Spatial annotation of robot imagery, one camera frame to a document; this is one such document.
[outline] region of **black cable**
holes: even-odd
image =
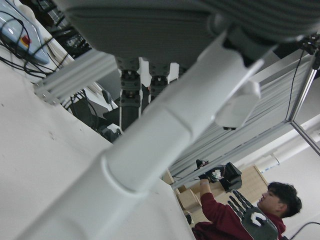
[[[89,99],[88,99],[88,97],[87,97],[86,91],[83,89],[82,92],[83,92],[83,95],[80,93],[80,96],[83,97],[84,99],[86,99],[86,102],[90,105],[90,107],[92,108],[92,110],[93,110],[93,112],[94,112],[95,119],[96,119],[96,121],[95,121],[95,128],[94,128],[94,129],[97,130],[97,129],[98,129],[98,126],[99,126],[99,117],[98,117],[97,111],[96,111],[96,109],[94,108],[94,106],[91,104],[91,102],[89,102]]]
[[[291,103],[291,98],[292,98],[292,91],[293,91],[293,88],[294,88],[294,81],[295,81],[296,73],[297,73],[298,67],[299,67],[299,65],[300,65],[300,62],[301,62],[301,59],[302,59],[302,56],[304,55],[304,53],[305,53],[305,50],[302,50],[300,59],[299,59],[299,61],[298,61],[298,64],[296,65],[296,68],[295,68],[295,71],[294,71],[294,75],[293,75],[293,79],[292,79],[292,83],[291,83],[289,105],[288,105],[288,109],[287,109],[287,111],[286,111],[286,115],[285,115],[285,118],[284,118],[284,119],[287,119],[288,114],[289,114],[290,103]]]
[[[293,237],[291,237],[289,240],[292,240],[294,239],[294,237],[307,225],[309,224],[318,224],[320,225],[320,222],[315,222],[315,221],[310,221],[310,222],[307,222],[305,225],[303,225],[302,227],[300,227],[300,229],[293,235]]]
[[[29,36],[29,33],[27,31],[27,29],[25,28],[24,26],[24,23],[22,20],[16,18],[15,16],[11,15],[10,13],[7,13],[7,12],[4,12],[4,11],[0,11],[0,13],[4,13],[4,14],[7,14],[11,17],[11,19],[8,19],[6,20],[6,22],[1,26],[0,28],[0,40],[2,41],[2,43],[0,43],[1,46],[5,47],[6,49],[8,49],[15,57],[17,57],[18,59],[24,59],[26,60],[24,66],[21,66],[19,64],[16,64],[10,60],[7,60],[3,57],[0,57],[0,60],[7,64],[8,66],[12,67],[12,68],[15,68],[15,69],[18,69],[18,70],[21,70],[21,71],[25,71],[27,74],[31,75],[31,76],[34,76],[34,77],[37,77],[37,78],[44,78],[48,73],[43,71],[42,69],[40,69],[39,67],[42,67],[42,68],[45,68],[45,69],[48,69],[50,71],[54,71],[53,69],[50,69],[48,67],[45,67],[45,66],[42,66],[42,65],[39,65],[39,64],[33,64],[32,65],[37,68],[38,70],[34,70],[34,69],[31,69],[31,68],[28,68],[27,67],[27,64],[29,63],[29,59],[32,58],[40,49],[43,48],[44,45],[46,45],[49,41],[51,41],[51,39],[46,42],[45,44],[42,44],[33,54],[31,54],[30,56],[28,56],[27,54],[29,53],[30,51],[30,44],[28,44],[27,46],[27,49],[26,51],[23,50],[23,54],[18,52],[18,48],[19,48],[19,41],[22,37],[22,34],[23,32],[25,31],[26,32],[26,36],[28,37],[28,39],[30,39],[30,36]],[[11,46],[9,45],[3,38],[3,34],[2,34],[2,31],[3,31],[3,28],[6,24],[8,24],[9,22],[11,21],[17,21],[20,25],[21,25],[21,32],[20,32],[20,35],[17,39],[17,42],[15,42],[14,46]]]

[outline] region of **wire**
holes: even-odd
[[[295,81],[295,77],[296,77],[296,74],[297,74],[297,70],[298,70],[298,67],[299,67],[299,65],[300,65],[300,62],[301,62],[301,59],[302,59],[302,56],[304,55],[304,53],[305,53],[305,50],[302,50],[301,55],[300,55],[300,59],[299,59],[299,61],[298,61],[298,64],[296,65],[296,68],[295,68],[295,71],[294,71],[294,75],[293,75],[293,79],[292,79],[292,83],[291,83],[289,105],[288,105],[288,109],[287,109],[287,111],[286,111],[286,115],[285,115],[285,118],[284,118],[284,119],[287,119],[288,114],[289,114],[290,103],[291,103],[291,98],[292,98],[292,91],[293,91],[293,88],[294,88],[294,81]]]
[[[97,129],[98,129],[98,126],[99,126],[99,117],[98,117],[97,111],[96,111],[96,109],[94,108],[94,106],[91,104],[91,102],[89,102],[89,99],[88,99],[88,97],[87,97],[86,91],[83,89],[82,92],[83,92],[83,95],[80,93],[80,96],[83,97],[83,98],[86,100],[86,102],[90,105],[90,107],[92,108],[92,110],[93,110],[93,112],[94,112],[95,119],[96,119],[94,130],[97,130]]]
[[[49,67],[46,67],[44,65],[38,64],[38,63],[34,63],[32,62],[33,57],[41,50],[43,50],[44,46],[47,46],[48,43],[54,39],[53,37],[51,37],[50,39],[46,40],[44,43],[42,43],[33,53],[30,53],[30,44],[28,44],[27,49],[26,50],[19,50],[19,42],[20,39],[23,35],[23,32],[26,33],[27,37],[30,39],[29,33],[26,29],[26,27],[24,26],[24,23],[22,20],[16,18],[15,16],[11,15],[10,13],[7,13],[5,11],[0,11],[0,13],[4,13],[7,14],[8,16],[10,16],[11,18],[8,20],[5,20],[5,23],[0,27],[0,46],[5,47],[8,51],[10,51],[16,58],[20,59],[20,60],[24,60],[24,64],[20,65],[17,63],[14,63],[13,61],[10,61],[8,59],[5,59],[3,57],[0,57],[0,61],[2,61],[3,63],[7,64],[8,66],[18,69],[20,71],[24,71],[26,72],[28,75],[36,77],[36,78],[45,78],[48,75],[56,72],[58,69],[60,69],[60,66],[63,64],[64,60],[66,59],[66,57],[69,55],[68,53],[64,56],[64,58],[61,60],[61,62],[59,62],[59,64],[57,65],[54,61],[52,61],[56,68],[55,69],[51,69]],[[21,25],[21,30],[20,30],[20,34],[19,37],[17,38],[17,41],[14,44],[9,44],[6,40],[6,38],[4,38],[3,35],[3,28],[10,23],[11,21],[17,21],[20,25]]]
[[[300,227],[300,229],[299,229],[299,230],[293,235],[293,237],[291,237],[289,240],[294,239],[294,237],[295,237],[298,233],[300,233],[300,231],[301,231],[305,226],[307,226],[307,225],[309,225],[309,224],[318,224],[318,225],[320,225],[320,222],[315,222],[315,221],[307,222],[305,225],[303,225],[302,227]]]

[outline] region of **robotic hand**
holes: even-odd
[[[196,160],[196,170],[208,164],[209,162],[207,160],[204,161],[198,159]],[[214,175],[216,170],[220,171],[220,177]],[[201,174],[199,179],[208,179],[211,183],[219,181],[225,192],[231,192],[232,190],[239,189],[242,186],[241,174],[241,171],[239,171],[231,162],[228,162],[226,165],[219,165]]]
[[[198,169],[208,165],[209,161],[197,159],[195,163],[196,163],[196,170],[198,170]],[[217,181],[217,178],[213,175],[214,171],[215,171],[214,169],[210,169],[209,171],[201,174],[199,176],[199,179],[208,179],[209,182],[215,183]]]
[[[254,240],[276,240],[278,230],[273,222],[258,208],[253,206],[240,192],[232,191],[237,200],[229,196],[228,204],[241,219],[241,224]]]

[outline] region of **white pipe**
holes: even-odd
[[[107,240],[164,170],[215,119],[251,68],[216,39],[18,240]]]

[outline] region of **white wall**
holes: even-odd
[[[295,186],[302,201],[302,210],[293,217],[284,218],[286,224],[285,236],[293,234],[307,222],[320,222],[320,156],[308,147],[293,156],[290,160],[275,166],[263,173],[270,182],[283,182]],[[320,226],[309,225],[295,240],[319,239]]]

